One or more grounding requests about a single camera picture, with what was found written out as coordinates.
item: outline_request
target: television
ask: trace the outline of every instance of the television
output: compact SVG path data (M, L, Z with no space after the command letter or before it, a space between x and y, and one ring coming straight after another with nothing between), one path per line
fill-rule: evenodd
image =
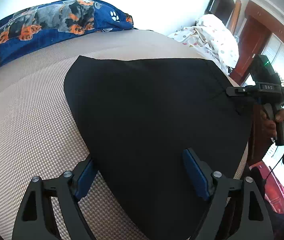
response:
M214 14L226 25L234 6L234 0L210 0L206 13Z

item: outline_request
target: silver bolt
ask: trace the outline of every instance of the silver bolt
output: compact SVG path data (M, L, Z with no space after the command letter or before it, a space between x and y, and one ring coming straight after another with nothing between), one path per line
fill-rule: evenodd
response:
M72 171L65 171L65 172L63 173L63 176L66 177L66 178L72 176Z
M40 179L39 176L34 176L34 177L32 178L32 182L37 182L37 181L39 181L39 179Z
M214 175L214 177L217 177L217 178L222 177L222 173L220 173L219 171L214 171L213 175Z
M252 183L253 182L253 179L251 177L246 177L245 180L248 182L248 183Z

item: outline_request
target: wooden door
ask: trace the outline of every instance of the wooden door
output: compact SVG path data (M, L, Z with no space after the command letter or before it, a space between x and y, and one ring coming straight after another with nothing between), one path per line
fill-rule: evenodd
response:
M253 17L249 17L244 25L238 44L239 59L230 77L241 85L248 76L249 66L254 54L263 51L271 31Z

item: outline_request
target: paw print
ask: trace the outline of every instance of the paw print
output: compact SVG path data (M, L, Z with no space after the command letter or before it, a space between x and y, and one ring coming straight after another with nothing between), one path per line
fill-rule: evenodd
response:
M114 21L120 22L120 21L118 20L119 17L118 17L118 15L116 15L115 11L110 11L110 14L111 14L112 19L113 19Z

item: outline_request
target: person's hand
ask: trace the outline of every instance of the person's hand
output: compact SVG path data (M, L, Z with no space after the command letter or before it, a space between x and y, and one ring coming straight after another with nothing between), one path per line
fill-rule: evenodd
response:
M267 119L267 115L263 110L260 111L260 114L264 132L269 137L275 137L277 135L275 122ZM275 115L275 121L278 123L284 121L284 109L281 109L277 112L277 114Z

